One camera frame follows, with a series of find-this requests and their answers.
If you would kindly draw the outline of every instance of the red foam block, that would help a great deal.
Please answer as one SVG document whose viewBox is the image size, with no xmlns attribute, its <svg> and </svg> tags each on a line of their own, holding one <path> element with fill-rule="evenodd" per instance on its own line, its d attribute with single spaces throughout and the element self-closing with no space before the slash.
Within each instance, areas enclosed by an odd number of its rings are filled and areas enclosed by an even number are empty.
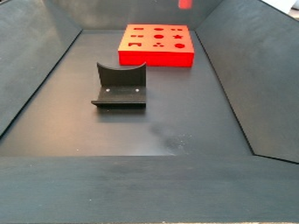
<svg viewBox="0 0 299 224">
<path fill-rule="evenodd" d="M 129 24 L 119 48 L 119 64 L 191 67 L 192 39 L 187 25 Z"/>
</svg>

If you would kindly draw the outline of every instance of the hole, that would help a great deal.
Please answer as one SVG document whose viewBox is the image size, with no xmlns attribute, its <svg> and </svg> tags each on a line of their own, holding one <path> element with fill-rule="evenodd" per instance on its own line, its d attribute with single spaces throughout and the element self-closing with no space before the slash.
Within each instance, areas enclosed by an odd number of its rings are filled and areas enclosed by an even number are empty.
<svg viewBox="0 0 299 224">
<path fill-rule="evenodd" d="M 153 37 L 155 37 L 156 39 L 161 39 L 161 38 L 164 37 L 164 35 L 157 34 L 157 35 L 153 35 Z"/>
<path fill-rule="evenodd" d="M 175 47 L 176 48 L 184 48 L 184 44 L 176 44 Z"/>
<path fill-rule="evenodd" d="M 173 38 L 175 38 L 175 39 L 181 39 L 183 36 L 181 36 L 181 35 L 175 35 Z"/>
<path fill-rule="evenodd" d="M 161 43 L 156 43 L 153 46 L 164 47 L 164 45 Z"/>
<path fill-rule="evenodd" d="M 128 43 L 128 46 L 141 46 L 141 43 Z"/>
</svg>

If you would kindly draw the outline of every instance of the black plastic part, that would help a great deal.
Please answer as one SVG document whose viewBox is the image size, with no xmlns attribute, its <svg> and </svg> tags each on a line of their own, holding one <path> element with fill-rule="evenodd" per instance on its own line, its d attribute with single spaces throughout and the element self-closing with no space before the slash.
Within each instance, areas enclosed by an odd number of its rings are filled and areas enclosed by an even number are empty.
<svg viewBox="0 0 299 224">
<path fill-rule="evenodd" d="M 132 69 L 113 69 L 97 63 L 101 89 L 97 107 L 145 107 L 145 63 Z"/>
</svg>

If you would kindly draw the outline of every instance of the gray metal wall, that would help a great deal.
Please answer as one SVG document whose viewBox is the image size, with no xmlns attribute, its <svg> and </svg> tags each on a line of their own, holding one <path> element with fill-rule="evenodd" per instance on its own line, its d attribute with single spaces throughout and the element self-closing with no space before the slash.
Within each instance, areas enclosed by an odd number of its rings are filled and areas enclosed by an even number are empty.
<svg viewBox="0 0 299 224">
<path fill-rule="evenodd" d="M 299 162 L 299 23 L 224 0 L 196 30 L 258 155 Z"/>
<path fill-rule="evenodd" d="M 80 27 L 51 1 L 0 5 L 0 135 L 65 53 Z"/>
<path fill-rule="evenodd" d="M 124 30 L 127 24 L 183 24 L 194 30 L 223 0 L 53 0 L 87 30 Z"/>
</svg>

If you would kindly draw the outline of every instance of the bin floor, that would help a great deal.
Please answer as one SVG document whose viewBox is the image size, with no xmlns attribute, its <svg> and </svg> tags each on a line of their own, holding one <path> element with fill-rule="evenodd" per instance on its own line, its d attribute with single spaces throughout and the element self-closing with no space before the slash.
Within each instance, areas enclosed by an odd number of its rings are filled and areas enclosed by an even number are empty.
<svg viewBox="0 0 299 224">
<path fill-rule="evenodd" d="M 0 156 L 250 155 L 195 33 L 194 66 L 147 68 L 147 108 L 99 109 L 97 62 L 121 31 L 84 31 L 0 143 Z"/>
</svg>

